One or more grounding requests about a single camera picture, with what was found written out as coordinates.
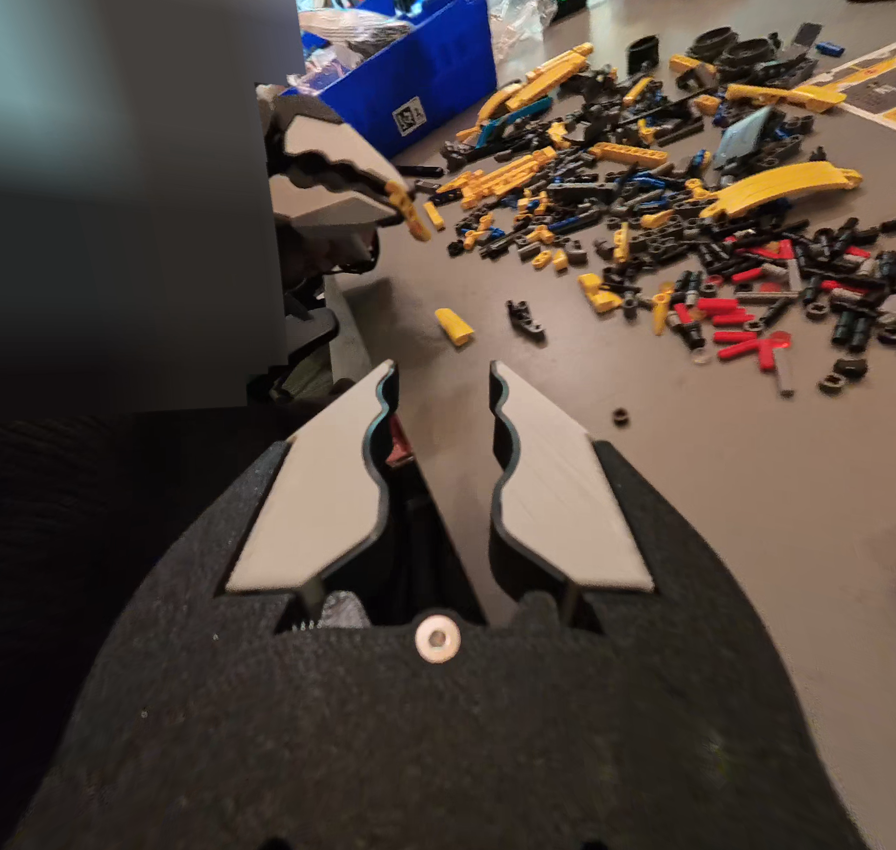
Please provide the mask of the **pile of toy building parts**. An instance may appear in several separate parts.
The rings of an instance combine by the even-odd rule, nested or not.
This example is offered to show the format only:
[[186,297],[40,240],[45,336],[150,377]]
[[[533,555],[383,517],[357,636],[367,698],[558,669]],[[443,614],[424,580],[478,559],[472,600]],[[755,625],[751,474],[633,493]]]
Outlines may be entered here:
[[[792,310],[833,319],[840,356],[818,387],[835,395],[867,374],[872,341],[894,347],[894,218],[863,225],[851,216],[812,229],[792,214],[800,200],[851,191],[700,218],[718,191],[745,177],[833,164],[823,145],[805,147],[815,119],[855,115],[841,108],[844,94],[812,83],[820,59],[845,52],[818,41],[820,31],[804,23],[788,44],[776,33],[702,33],[668,60],[677,98],[656,76],[656,36],[629,47],[623,77],[610,65],[592,68],[593,46],[578,45],[491,96],[474,127],[442,146],[444,168],[399,172],[441,216],[461,207],[450,257],[514,252],[537,271],[578,270],[596,315],[649,317],[653,335],[678,336],[694,363],[752,355],[780,396],[793,394],[792,341],[776,326]],[[724,131],[767,105],[774,109],[756,150],[714,168]]]

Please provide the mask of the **clear plastic bags in bin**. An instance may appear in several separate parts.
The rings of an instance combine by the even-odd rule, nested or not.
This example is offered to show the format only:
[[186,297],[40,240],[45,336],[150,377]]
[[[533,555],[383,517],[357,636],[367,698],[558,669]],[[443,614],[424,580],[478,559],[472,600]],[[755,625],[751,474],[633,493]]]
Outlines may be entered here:
[[365,9],[321,8],[298,12],[302,32],[368,59],[407,37],[414,25],[396,16]]

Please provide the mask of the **person's torso in dark sweater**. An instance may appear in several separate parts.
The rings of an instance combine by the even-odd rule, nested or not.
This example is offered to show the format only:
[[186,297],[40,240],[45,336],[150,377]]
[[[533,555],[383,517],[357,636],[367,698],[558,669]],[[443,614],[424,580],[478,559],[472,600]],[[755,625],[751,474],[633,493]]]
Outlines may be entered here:
[[2,423],[2,842],[133,592],[303,420],[260,406]]

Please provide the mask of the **blue grey toy panel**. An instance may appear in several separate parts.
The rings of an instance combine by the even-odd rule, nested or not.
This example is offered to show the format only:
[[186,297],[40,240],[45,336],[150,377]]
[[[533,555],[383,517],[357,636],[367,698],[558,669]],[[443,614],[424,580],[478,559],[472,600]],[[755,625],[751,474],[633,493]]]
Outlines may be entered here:
[[771,105],[764,106],[727,128],[713,156],[713,167],[722,170],[729,162],[755,151],[773,109]]

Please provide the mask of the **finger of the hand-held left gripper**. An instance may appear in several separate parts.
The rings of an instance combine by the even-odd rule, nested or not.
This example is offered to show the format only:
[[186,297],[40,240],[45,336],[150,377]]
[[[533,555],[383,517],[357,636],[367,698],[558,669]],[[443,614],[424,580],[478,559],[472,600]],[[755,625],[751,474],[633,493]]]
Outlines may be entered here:
[[283,135],[285,176],[300,188],[359,191],[385,198],[412,187],[367,140],[345,123],[297,116]]
[[277,227],[292,229],[370,229],[400,224],[404,216],[389,201],[385,180],[358,173],[325,174],[329,184],[299,186],[286,174],[268,179]]

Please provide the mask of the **clear plastic bag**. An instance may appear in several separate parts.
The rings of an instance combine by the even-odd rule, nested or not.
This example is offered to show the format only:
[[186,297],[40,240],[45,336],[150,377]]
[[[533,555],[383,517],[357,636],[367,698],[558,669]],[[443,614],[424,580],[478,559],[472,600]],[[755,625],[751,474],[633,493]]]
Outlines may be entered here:
[[491,50],[496,65],[529,42],[541,41],[557,15],[556,0],[498,0],[489,6]]

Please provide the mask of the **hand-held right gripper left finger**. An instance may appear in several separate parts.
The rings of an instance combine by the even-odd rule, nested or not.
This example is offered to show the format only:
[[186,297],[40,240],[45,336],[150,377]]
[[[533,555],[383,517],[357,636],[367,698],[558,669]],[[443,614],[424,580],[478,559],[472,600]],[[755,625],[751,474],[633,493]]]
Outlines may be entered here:
[[287,439],[227,594],[291,594],[319,613],[335,591],[368,601],[384,588],[395,559],[386,461],[398,398],[387,359]]

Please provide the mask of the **blue plastic bin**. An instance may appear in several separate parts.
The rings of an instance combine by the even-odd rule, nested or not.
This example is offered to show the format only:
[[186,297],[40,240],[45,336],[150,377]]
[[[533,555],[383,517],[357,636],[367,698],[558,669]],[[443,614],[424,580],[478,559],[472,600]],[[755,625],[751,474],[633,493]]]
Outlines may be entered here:
[[423,0],[414,30],[364,59],[336,49],[287,94],[318,97],[387,159],[497,88],[487,0]]

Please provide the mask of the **yellow black sticker sheet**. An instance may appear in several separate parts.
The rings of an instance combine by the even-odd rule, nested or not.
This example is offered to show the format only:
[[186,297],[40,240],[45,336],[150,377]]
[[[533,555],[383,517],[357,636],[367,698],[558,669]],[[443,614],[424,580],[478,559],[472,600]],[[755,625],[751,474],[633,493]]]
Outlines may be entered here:
[[844,111],[895,129],[894,44],[815,76],[812,83],[844,94]]

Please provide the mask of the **dark grey beam with pins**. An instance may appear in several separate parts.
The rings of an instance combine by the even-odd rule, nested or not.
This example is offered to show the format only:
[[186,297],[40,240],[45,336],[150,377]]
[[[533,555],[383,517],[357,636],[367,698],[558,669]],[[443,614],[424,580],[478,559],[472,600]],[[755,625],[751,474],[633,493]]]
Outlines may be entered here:
[[509,299],[506,301],[505,306],[511,326],[521,336],[536,343],[545,342],[545,330],[542,324],[534,318],[532,308],[527,301]]

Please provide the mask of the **yellow curved wedge piece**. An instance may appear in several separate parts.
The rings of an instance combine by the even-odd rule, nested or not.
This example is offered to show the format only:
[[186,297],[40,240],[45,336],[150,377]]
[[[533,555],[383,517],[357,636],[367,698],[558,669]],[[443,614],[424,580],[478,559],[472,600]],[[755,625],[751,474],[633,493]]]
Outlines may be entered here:
[[439,308],[435,310],[434,317],[455,348],[462,348],[469,341],[473,340],[475,329],[464,318],[456,314],[454,310],[447,307]]

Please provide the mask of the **large yellow curved panel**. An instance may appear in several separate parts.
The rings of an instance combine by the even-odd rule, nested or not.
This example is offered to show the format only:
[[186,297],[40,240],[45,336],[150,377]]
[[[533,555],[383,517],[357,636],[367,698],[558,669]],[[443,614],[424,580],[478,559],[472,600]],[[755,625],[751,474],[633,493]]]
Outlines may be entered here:
[[852,191],[864,177],[857,170],[837,167],[829,161],[796,163],[745,177],[718,191],[700,212],[701,219],[742,217],[770,202],[831,191]]

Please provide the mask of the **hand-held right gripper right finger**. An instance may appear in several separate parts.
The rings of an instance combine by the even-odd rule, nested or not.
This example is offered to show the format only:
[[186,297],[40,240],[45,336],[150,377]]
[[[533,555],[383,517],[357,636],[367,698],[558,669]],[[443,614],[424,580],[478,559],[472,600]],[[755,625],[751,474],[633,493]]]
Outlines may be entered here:
[[492,450],[501,469],[488,546],[498,586],[518,602],[532,592],[548,594],[567,623],[590,592],[654,594],[599,442],[502,361],[490,363],[488,387]]

